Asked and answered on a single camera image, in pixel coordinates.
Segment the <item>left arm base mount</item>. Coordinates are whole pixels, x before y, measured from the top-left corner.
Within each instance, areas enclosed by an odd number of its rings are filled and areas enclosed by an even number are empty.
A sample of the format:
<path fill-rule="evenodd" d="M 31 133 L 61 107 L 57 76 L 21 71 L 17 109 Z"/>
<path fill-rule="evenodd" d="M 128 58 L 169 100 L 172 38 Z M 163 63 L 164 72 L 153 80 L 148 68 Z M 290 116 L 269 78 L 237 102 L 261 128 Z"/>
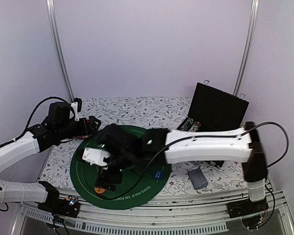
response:
<path fill-rule="evenodd" d="M 60 198 L 59 191 L 46 181 L 39 181 L 47 191 L 47 198 L 44 202 L 38 203 L 38 209 L 50 212 L 56 215 L 77 218 L 81 204 L 77 197 L 68 196 Z"/>

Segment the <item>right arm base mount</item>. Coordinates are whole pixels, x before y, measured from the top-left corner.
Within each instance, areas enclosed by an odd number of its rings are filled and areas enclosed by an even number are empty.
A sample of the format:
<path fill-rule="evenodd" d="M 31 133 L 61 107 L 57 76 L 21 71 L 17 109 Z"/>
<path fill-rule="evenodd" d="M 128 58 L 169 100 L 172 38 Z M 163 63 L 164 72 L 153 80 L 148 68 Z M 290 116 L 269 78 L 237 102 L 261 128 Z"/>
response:
<path fill-rule="evenodd" d="M 241 222 L 248 230 L 256 230 L 262 225 L 269 208 L 266 198 L 257 202 L 252 202 L 249 198 L 230 202 L 226 204 L 226 207 L 230 218 L 247 216 Z"/>

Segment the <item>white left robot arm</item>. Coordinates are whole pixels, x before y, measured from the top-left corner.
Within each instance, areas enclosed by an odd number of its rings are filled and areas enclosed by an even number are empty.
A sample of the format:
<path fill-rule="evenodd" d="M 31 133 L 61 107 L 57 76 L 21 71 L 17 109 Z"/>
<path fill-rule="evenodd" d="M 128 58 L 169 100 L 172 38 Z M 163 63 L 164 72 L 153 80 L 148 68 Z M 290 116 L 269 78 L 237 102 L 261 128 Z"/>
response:
<path fill-rule="evenodd" d="M 95 134 L 101 121 L 94 116 L 79 117 L 81 102 L 55 102 L 41 124 L 27 125 L 16 138 L 0 145 L 0 173 L 15 163 L 75 137 Z M 63 202 L 59 191 L 46 181 L 19 183 L 0 180 L 0 204 L 35 202 L 50 212 L 60 212 Z"/>

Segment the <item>blue small blind button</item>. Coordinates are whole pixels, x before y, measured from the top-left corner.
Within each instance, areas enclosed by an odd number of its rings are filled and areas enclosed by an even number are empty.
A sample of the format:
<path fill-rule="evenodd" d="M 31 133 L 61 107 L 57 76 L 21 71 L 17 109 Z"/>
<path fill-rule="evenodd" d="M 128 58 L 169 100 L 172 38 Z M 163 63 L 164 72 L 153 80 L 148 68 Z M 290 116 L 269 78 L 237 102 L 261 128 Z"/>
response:
<path fill-rule="evenodd" d="M 153 173 L 153 178 L 154 178 L 155 180 L 162 180 L 163 177 L 164 177 L 164 173 L 163 173 L 163 171 L 157 170 L 157 171 L 155 171 L 155 172 Z"/>

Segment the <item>orange big blind button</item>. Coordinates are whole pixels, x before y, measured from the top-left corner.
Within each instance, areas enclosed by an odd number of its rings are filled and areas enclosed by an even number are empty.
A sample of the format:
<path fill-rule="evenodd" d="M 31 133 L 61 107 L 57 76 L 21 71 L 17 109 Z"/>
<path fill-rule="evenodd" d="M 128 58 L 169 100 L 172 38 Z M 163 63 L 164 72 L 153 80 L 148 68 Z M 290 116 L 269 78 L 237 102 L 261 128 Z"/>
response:
<path fill-rule="evenodd" d="M 106 190 L 103 188 L 95 188 L 95 193 L 97 193 L 97 194 L 103 194 L 105 192 L 106 192 Z"/>

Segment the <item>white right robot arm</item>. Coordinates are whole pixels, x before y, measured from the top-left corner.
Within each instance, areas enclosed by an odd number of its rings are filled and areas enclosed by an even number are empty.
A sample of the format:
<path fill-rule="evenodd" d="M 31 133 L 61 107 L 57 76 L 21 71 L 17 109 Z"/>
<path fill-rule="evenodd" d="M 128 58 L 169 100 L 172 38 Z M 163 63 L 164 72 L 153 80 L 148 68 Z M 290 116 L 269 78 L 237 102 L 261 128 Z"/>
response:
<path fill-rule="evenodd" d="M 95 186 L 115 191 L 122 171 L 137 166 L 190 161 L 237 161 L 242 163 L 249 199 L 244 210 L 255 213 L 265 198 L 267 160 L 255 128 L 221 132 L 186 132 L 166 128 L 147 129 L 141 137 L 111 124 L 100 132 L 96 165 L 102 167 Z"/>

